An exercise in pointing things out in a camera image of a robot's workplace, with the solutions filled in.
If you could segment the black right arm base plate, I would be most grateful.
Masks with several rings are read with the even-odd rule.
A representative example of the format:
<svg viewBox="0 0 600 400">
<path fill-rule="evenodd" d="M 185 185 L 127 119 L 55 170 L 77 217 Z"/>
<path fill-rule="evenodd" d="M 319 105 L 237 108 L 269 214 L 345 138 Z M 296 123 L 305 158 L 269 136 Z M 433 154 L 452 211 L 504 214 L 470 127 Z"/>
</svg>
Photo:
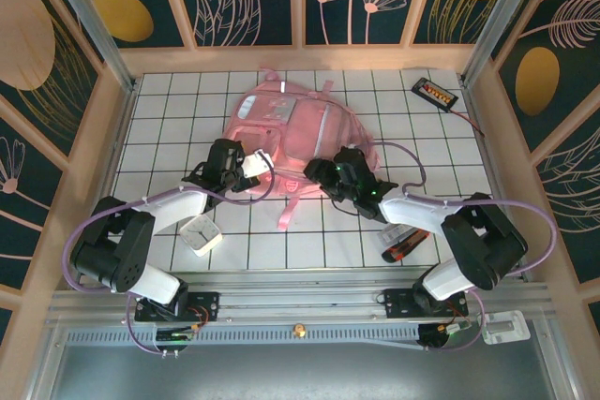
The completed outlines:
<svg viewBox="0 0 600 400">
<path fill-rule="evenodd" d="M 464 293 L 439 301 L 423 290 L 385 289 L 383 306 L 389 319 L 424 319 L 467 317 L 469 309 Z"/>
</svg>

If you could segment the white square alarm clock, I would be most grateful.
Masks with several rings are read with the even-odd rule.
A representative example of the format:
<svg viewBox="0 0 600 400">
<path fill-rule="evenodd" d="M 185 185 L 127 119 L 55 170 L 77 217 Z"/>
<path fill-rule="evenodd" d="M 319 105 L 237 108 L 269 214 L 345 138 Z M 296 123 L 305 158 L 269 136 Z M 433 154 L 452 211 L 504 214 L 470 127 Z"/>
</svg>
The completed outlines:
<svg viewBox="0 0 600 400">
<path fill-rule="evenodd" d="M 197 215 L 184 224 L 179 235 L 197 257 L 203 257 L 223 240 L 222 233 L 208 215 Z"/>
</svg>

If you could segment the black charger board yellow connectors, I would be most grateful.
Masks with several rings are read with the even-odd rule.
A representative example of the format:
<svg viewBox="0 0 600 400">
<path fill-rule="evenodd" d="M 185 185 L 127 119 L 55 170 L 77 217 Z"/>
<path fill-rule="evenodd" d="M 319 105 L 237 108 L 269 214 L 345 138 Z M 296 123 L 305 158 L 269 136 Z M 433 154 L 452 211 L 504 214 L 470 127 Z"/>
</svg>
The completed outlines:
<svg viewBox="0 0 600 400">
<path fill-rule="evenodd" d="M 458 102 L 458 97 L 456 95 L 426 78 L 420 78 L 413 85 L 411 91 L 436 108 L 445 112 L 450 112 Z"/>
</svg>

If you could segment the pink fabric backpack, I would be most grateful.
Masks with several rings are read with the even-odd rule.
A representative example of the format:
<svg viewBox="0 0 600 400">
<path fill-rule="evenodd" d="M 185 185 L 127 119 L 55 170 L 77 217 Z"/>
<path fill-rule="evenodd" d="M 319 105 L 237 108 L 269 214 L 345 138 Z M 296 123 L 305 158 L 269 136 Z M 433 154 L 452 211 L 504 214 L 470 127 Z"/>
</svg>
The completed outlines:
<svg viewBox="0 0 600 400">
<path fill-rule="evenodd" d="M 279 230 L 288 228 L 300 199 L 320 191 L 304 174 L 310 160 L 331 159 L 341 148 L 355 146 L 371 170 L 380 167 L 377 151 L 368 147 L 372 134 L 354 111 L 330 97 L 332 85 L 327 81 L 320 91 L 308 89 L 267 69 L 264 81 L 242 96 L 225 126 L 223 137 L 239 141 L 247 155 L 262 150 L 270 156 L 275 171 L 261 174 L 260 184 L 246 191 L 289 199 Z"/>
</svg>

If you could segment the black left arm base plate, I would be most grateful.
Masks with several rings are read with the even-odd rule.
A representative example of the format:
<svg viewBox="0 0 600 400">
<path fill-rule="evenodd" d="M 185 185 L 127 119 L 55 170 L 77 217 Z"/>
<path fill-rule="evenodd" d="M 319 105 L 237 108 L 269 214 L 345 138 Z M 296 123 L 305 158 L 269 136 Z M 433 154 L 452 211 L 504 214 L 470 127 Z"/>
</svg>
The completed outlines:
<svg viewBox="0 0 600 400">
<path fill-rule="evenodd" d="M 217 292 L 187 292 L 170 304 L 140 299 L 135 307 L 134 319 L 137 322 L 216 321 L 218 309 Z"/>
</svg>

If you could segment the white mounting bracket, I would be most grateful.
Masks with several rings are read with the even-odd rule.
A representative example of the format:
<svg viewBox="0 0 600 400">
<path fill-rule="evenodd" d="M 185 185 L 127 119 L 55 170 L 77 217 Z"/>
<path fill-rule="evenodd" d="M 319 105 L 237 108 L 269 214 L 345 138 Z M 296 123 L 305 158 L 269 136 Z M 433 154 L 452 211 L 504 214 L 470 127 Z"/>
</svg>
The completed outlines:
<svg viewBox="0 0 600 400">
<path fill-rule="evenodd" d="M 531 338 L 527 321 L 521 311 L 486 313 L 482 337 L 487 345 L 526 341 Z"/>
</svg>

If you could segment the teal panel pink fern leaves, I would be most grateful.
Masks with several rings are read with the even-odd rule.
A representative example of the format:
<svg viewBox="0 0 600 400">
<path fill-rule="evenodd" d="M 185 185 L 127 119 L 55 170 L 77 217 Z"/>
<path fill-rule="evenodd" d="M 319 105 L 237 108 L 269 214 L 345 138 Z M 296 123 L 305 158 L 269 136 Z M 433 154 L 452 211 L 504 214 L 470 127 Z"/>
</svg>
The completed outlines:
<svg viewBox="0 0 600 400">
<path fill-rule="evenodd" d="M 600 278 L 600 124 L 580 125 L 536 169 L 577 281 Z"/>
</svg>

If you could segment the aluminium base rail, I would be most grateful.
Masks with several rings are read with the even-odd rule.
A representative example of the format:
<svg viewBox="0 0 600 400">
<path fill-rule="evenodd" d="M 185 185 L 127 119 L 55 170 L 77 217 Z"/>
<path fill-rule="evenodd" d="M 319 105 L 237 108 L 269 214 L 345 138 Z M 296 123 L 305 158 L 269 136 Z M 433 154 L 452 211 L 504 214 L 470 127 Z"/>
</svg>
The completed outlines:
<svg viewBox="0 0 600 400">
<path fill-rule="evenodd" d="M 384 289 L 410 288 L 419 268 L 259 270 L 177 274 L 190 291 L 220 294 L 217 323 L 292 324 L 366 323 L 386 314 L 379 297 Z M 494 290 L 479 292 L 486 312 L 520 310 L 526 319 L 555 319 L 544 283 L 505 278 Z M 58 290 L 52 296 L 47 323 L 118 325 L 124 318 L 123 295 Z"/>
</svg>

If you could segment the teal panel gold oval fern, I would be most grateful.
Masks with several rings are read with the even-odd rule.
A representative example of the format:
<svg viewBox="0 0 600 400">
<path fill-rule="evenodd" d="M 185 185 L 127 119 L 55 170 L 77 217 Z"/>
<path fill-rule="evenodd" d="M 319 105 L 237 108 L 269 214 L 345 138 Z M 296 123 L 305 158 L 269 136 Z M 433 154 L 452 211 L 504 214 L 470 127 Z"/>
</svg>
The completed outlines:
<svg viewBox="0 0 600 400">
<path fill-rule="evenodd" d="M 498 74 L 530 151 L 600 88 L 600 0 L 530 0 Z"/>
</svg>

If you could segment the teal panel single pink flower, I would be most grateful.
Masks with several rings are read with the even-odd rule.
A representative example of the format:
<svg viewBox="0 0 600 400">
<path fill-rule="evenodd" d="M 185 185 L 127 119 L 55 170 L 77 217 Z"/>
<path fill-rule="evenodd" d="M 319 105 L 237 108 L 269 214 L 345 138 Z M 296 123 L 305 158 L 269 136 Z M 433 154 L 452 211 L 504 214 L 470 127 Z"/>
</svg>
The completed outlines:
<svg viewBox="0 0 600 400">
<path fill-rule="evenodd" d="M 24 289 L 65 164 L 62 153 L 0 95 L 0 287 Z"/>
</svg>

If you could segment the orange black utility knife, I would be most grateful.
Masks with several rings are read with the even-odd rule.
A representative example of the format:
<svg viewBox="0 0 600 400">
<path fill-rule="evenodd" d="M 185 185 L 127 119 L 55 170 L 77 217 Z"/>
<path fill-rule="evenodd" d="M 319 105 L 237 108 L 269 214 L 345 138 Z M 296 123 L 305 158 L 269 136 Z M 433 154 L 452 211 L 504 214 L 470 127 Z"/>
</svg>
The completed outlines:
<svg viewBox="0 0 600 400">
<path fill-rule="evenodd" d="M 429 232 L 417 230 L 393 244 L 382 252 L 382 259 L 387 263 L 395 263 L 410 255 L 414 249 L 424 242 Z"/>
</svg>

